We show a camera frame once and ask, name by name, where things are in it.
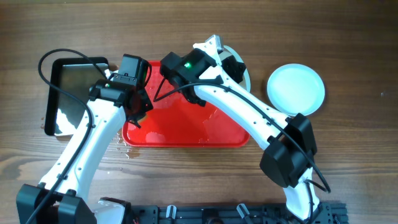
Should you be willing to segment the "white plate top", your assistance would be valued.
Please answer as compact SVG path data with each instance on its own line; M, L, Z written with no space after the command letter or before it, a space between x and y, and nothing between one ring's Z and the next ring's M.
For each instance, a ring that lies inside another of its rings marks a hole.
M224 45L219 53L223 70L248 92L251 91L251 80L246 64L241 56L230 46Z

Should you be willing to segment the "white plate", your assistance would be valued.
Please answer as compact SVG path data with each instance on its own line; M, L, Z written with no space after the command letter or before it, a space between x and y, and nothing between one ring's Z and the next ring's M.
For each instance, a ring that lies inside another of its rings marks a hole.
M321 108L326 88L314 69L289 63L275 69L266 85L269 101L279 111L295 116L310 115Z
M230 46L224 45L219 53L223 70L248 92L251 91L251 80L246 64L241 56Z

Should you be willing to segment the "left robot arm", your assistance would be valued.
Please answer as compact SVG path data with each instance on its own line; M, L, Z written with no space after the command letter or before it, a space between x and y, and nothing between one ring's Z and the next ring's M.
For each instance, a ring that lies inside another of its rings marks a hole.
M16 197L21 223L137 223L129 202L105 197L87 204L91 181L113 136L153 109L145 90L151 64L125 54L117 72L104 75L90 87L88 101L50 85L84 107L71 140L38 185L24 184Z

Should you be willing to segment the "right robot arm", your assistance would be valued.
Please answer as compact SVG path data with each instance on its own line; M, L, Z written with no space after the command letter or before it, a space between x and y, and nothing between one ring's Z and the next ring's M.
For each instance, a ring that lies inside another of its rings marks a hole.
M194 44L179 56L168 53L160 61L160 74L176 92L193 104L211 103L238 123L264 151L260 168L283 188L289 218L311 223L320 212L314 188L329 192L314 156L317 145L310 120L302 113L291 117L257 99L240 86L246 65L231 47L213 41ZM322 185L312 175L320 176Z

